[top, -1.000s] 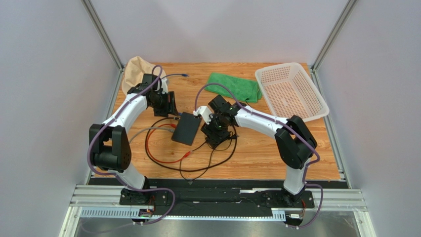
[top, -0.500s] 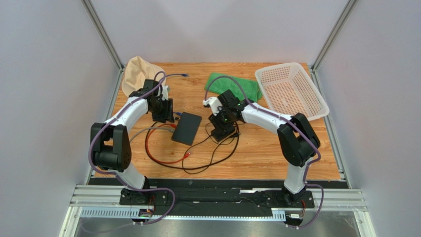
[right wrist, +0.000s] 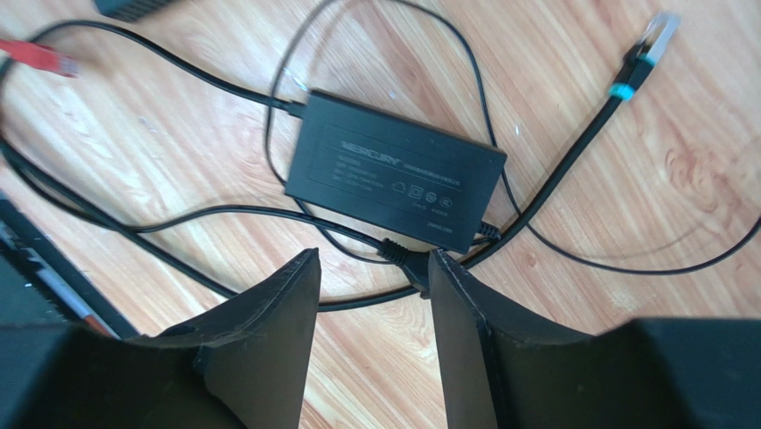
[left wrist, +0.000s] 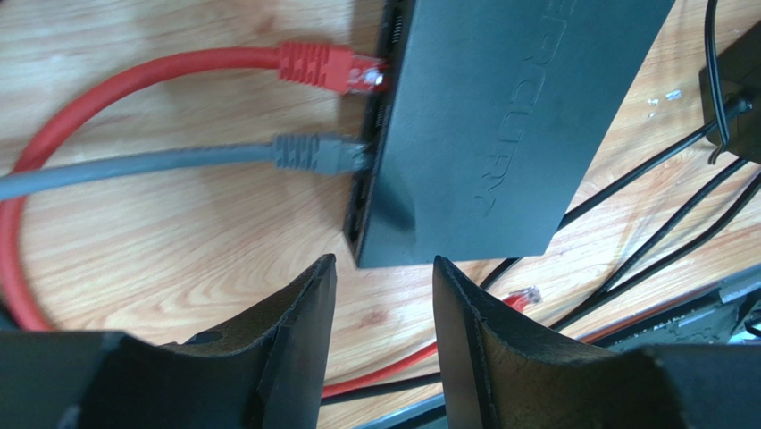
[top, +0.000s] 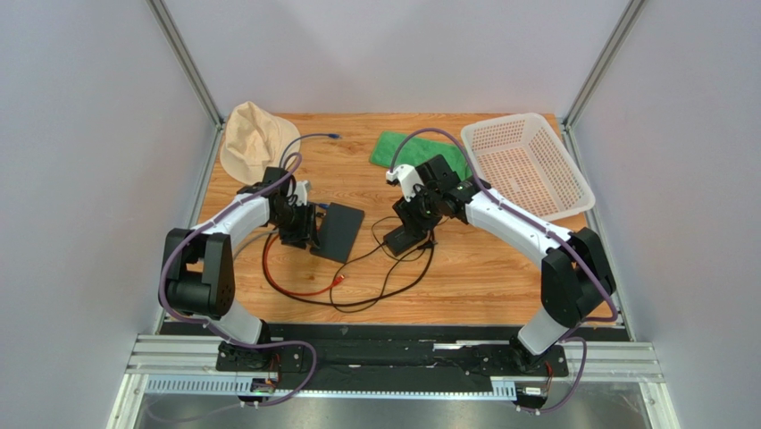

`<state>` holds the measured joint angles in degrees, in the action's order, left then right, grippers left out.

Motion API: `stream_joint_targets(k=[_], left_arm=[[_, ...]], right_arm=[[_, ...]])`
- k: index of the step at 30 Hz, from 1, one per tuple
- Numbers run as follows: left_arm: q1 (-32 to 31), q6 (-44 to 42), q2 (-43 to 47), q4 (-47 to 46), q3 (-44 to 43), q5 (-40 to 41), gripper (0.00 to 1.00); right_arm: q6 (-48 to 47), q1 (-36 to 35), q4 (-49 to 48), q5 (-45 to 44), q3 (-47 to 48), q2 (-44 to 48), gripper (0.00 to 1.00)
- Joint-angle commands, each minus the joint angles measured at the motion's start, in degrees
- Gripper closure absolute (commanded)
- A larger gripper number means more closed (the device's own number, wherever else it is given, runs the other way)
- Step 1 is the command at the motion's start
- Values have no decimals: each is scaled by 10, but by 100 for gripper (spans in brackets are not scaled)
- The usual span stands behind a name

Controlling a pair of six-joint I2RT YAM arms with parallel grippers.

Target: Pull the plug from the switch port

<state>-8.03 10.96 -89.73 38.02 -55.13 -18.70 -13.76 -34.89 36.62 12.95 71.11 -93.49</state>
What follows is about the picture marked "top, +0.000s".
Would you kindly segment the black network switch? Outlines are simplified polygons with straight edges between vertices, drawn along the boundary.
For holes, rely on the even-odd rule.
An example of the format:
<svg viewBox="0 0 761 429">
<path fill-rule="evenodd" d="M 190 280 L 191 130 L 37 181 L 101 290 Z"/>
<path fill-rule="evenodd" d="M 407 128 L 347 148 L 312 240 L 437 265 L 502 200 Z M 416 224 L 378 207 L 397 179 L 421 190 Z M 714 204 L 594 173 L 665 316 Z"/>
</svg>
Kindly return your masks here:
<svg viewBox="0 0 761 429">
<path fill-rule="evenodd" d="M 318 230 L 320 245 L 310 253 L 338 263 L 349 259 L 355 240 L 364 221 L 364 210 L 338 203 L 328 204 Z"/>
</svg>

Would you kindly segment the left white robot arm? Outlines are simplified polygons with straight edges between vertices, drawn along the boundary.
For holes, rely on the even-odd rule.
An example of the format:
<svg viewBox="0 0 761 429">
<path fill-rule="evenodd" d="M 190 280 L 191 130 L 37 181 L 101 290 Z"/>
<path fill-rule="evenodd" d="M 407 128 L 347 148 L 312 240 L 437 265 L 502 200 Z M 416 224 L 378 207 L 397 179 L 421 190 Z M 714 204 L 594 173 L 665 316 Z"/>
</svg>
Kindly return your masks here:
<svg viewBox="0 0 761 429">
<path fill-rule="evenodd" d="M 236 298 L 234 250 L 255 229 L 271 225 L 297 248 L 318 248 L 316 206 L 310 181 L 291 170 L 268 167 L 261 181 L 242 187 L 211 219 L 192 229 L 167 233 L 158 299 L 175 319 L 201 324 L 224 341 L 262 349 L 267 323 Z"/>
</svg>

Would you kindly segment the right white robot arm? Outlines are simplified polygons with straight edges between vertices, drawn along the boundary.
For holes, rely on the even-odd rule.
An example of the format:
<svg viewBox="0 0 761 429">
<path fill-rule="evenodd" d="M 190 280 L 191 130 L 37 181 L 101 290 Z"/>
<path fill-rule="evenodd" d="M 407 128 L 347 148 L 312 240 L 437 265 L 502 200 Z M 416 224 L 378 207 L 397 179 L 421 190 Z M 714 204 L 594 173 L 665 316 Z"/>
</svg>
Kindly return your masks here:
<svg viewBox="0 0 761 429">
<path fill-rule="evenodd" d="M 444 217 L 482 229 L 519 250 L 540 269 L 540 308 L 510 340 L 529 364 L 546 354 L 601 304 L 613 307 L 615 280 L 598 234 L 570 231 L 509 202 L 485 181 L 461 179 L 443 156 L 386 173 L 403 197 L 395 209 L 407 235 L 429 231 Z"/>
</svg>

